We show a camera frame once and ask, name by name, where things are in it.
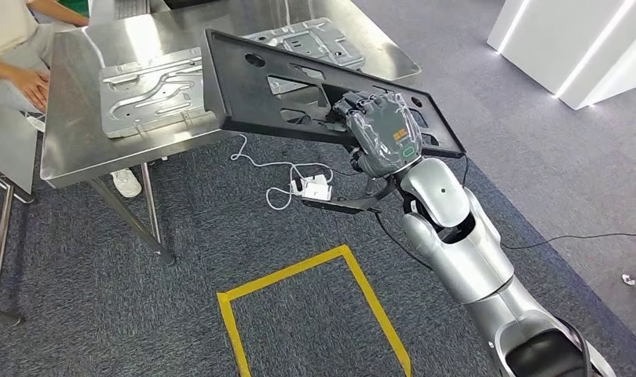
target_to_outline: metal sheet part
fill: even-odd
[[[262,31],[246,38],[283,47],[347,68],[364,65],[360,51],[327,18]],[[307,71],[319,79],[319,71]],[[144,63],[134,62],[101,71],[101,120],[110,138],[126,137],[161,126],[205,116],[200,48],[169,53]],[[270,79],[274,94],[304,85]]]
[[[350,69],[359,69],[365,64],[362,53],[326,17],[245,35],[244,38]],[[307,71],[306,74],[314,79],[320,78],[318,71]],[[274,94],[303,87],[302,84],[279,79],[271,79],[269,85]]]
[[[101,120],[108,137],[125,137],[207,115],[200,49],[101,71]]]

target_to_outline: green indicator light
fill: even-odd
[[[409,157],[413,153],[415,153],[415,148],[408,147],[408,148],[404,149],[404,151],[401,154],[404,155],[404,157]]]

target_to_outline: black bracket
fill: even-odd
[[[459,158],[465,153],[427,93],[211,29],[205,30],[204,42],[205,109],[223,130],[356,147],[355,137],[334,117],[332,104],[351,90],[394,92],[428,136],[423,155]]]
[[[336,212],[343,212],[345,214],[358,214],[363,210],[380,213],[381,211],[378,208],[375,208],[375,205],[388,196],[392,191],[397,189],[392,176],[388,176],[386,180],[387,185],[382,190],[367,198],[331,201],[302,198],[302,203],[304,203],[307,207],[320,208],[321,210],[333,210]]]

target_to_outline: table top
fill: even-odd
[[[232,136],[210,113],[199,122],[130,137],[101,129],[99,73],[110,67],[200,46],[205,28],[234,35],[320,17],[366,57],[362,71],[411,83],[420,68],[347,0],[222,0],[60,33],[54,40],[41,179],[55,188],[99,177]]]

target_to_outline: silver robot arm segment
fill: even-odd
[[[500,375],[585,375],[576,334],[516,278],[499,232],[448,166],[423,159],[405,172],[400,189],[416,200],[415,210],[404,215],[404,232],[417,256],[471,314]],[[590,344],[588,351],[591,375],[615,376]]]

